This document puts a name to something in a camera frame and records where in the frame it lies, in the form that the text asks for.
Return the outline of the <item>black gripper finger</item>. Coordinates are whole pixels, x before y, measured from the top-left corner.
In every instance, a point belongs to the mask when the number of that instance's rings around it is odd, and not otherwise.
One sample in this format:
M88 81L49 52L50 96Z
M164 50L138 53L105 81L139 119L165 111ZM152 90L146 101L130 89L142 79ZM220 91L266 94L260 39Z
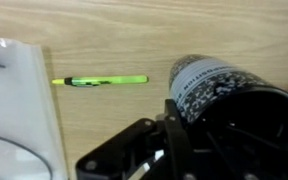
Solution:
M137 120L80 158L77 180L127 180L145 163L152 167L142 180L195 180L193 150L173 100L165 101L165 113L162 120Z

